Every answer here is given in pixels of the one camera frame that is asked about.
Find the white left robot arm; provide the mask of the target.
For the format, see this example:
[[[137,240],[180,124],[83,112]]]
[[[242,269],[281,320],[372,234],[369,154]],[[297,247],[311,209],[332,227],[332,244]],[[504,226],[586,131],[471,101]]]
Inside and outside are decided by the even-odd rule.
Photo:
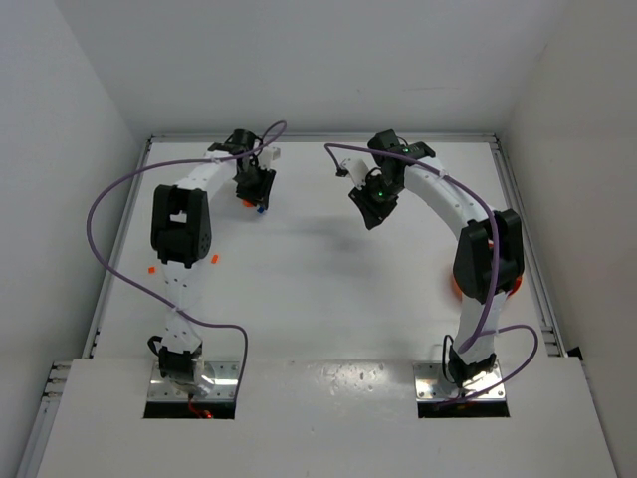
[[[244,129],[215,142],[204,162],[173,184],[153,193],[150,244],[157,253],[170,303],[164,333],[155,348],[159,372],[178,390],[201,395],[204,390],[203,339],[194,310],[202,298],[205,259],[213,232],[210,200],[229,181],[236,182],[239,199],[265,211],[276,176],[272,162],[281,151],[266,146],[252,149],[258,137]]]

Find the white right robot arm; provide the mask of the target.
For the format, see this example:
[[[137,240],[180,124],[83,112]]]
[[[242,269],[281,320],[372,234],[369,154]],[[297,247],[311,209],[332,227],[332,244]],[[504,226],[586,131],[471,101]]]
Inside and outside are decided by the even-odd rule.
[[[422,141],[404,143],[389,129],[367,147],[373,168],[361,159],[346,159],[338,167],[353,183],[349,197],[366,228],[382,224],[407,190],[443,220],[457,241],[452,277],[461,295],[461,316],[443,375],[462,386],[495,365],[493,335],[525,269],[522,220],[514,210],[496,210],[461,187]]]

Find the orange round divided container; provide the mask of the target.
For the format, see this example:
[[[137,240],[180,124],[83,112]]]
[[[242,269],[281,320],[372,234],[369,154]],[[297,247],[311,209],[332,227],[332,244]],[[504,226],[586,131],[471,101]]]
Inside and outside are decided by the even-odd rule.
[[[513,287],[510,290],[507,290],[506,294],[508,296],[513,295],[520,288],[520,286],[522,285],[522,282],[523,282],[523,275],[518,275],[514,281]],[[470,295],[466,294],[465,291],[460,287],[460,285],[456,281],[456,276],[454,274],[451,274],[450,284],[451,284],[453,293],[458,300],[461,300],[464,296],[471,297]],[[478,300],[485,299],[487,297],[489,292],[489,286],[490,286],[490,280],[487,279],[485,283],[484,293],[482,295],[477,296]]]

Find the aluminium frame rail right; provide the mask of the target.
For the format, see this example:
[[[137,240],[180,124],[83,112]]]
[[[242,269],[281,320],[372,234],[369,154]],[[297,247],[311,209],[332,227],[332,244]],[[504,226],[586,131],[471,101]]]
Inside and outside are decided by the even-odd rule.
[[[540,315],[543,341],[550,357],[568,356],[553,306],[547,282],[543,277],[535,245],[531,239],[529,216],[523,203],[517,180],[500,139],[493,134],[490,149],[507,204],[515,209],[522,220],[522,236],[526,261],[525,277],[530,283],[533,299]]]

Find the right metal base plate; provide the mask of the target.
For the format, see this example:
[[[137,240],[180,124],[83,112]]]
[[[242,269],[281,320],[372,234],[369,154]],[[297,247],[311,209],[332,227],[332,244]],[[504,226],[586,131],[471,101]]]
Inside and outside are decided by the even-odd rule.
[[[499,364],[463,382],[461,387],[447,380],[442,364],[434,361],[417,362],[413,366],[416,400],[436,403],[457,399],[477,402],[505,402],[507,398]]]

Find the metal base plate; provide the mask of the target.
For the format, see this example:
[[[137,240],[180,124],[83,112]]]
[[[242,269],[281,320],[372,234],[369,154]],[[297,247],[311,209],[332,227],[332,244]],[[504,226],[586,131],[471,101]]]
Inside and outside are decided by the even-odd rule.
[[[434,361],[417,362],[413,366],[416,400],[436,403],[457,399],[477,402],[505,402],[507,398],[499,364],[463,382],[461,387],[447,380],[442,364]]]
[[[231,403],[236,396],[239,364],[233,361],[206,361],[195,373],[194,382],[163,377],[154,364],[146,395],[148,403],[183,403],[191,396],[198,403]]]

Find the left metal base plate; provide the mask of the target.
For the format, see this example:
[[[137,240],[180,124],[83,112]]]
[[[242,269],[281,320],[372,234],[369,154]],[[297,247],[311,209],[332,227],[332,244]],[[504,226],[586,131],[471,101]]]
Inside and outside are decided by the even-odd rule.
[[[231,403],[236,396],[239,364],[233,361],[206,361],[195,373],[194,382],[163,377],[154,364],[146,395],[148,403],[183,403],[191,396],[198,403]]]

